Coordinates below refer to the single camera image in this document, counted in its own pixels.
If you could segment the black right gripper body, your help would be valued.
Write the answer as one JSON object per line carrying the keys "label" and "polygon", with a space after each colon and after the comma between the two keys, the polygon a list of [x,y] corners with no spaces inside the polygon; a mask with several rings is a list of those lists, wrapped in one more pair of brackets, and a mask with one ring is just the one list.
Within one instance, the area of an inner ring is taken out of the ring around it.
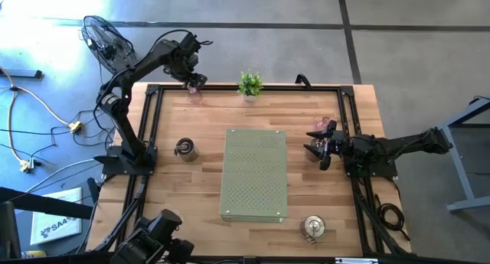
{"label": "black right gripper body", "polygon": [[353,141],[350,138],[345,138],[343,132],[338,131],[336,127],[337,122],[331,120],[326,129],[321,131],[319,139],[322,141],[322,153],[319,168],[321,171],[326,171],[332,162],[331,155],[337,155],[344,160],[348,170],[357,169],[358,163],[356,162]]}

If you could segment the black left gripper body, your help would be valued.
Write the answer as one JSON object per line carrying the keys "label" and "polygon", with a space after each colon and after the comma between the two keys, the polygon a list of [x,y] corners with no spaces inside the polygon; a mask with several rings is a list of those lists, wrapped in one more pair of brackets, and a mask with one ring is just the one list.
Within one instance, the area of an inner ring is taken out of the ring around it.
{"label": "black left gripper body", "polygon": [[198,55],[179,57],[176,61],[164,66],[163,72],[176,80],[194,78],[194,67],[198,64]]}

